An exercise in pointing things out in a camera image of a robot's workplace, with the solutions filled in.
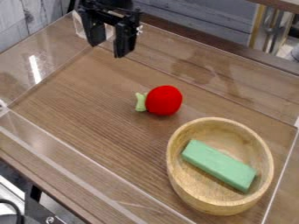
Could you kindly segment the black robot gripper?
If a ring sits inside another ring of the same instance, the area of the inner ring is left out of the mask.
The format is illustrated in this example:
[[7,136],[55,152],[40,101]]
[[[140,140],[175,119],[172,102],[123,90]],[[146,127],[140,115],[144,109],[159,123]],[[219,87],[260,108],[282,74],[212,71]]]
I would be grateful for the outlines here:
[[115,26],[115,57],[126,57],[136,47],[142,17],[142,10],[134,6],[132,0],[79,0],[77,13],[92,47],[107,40],[104,24]]

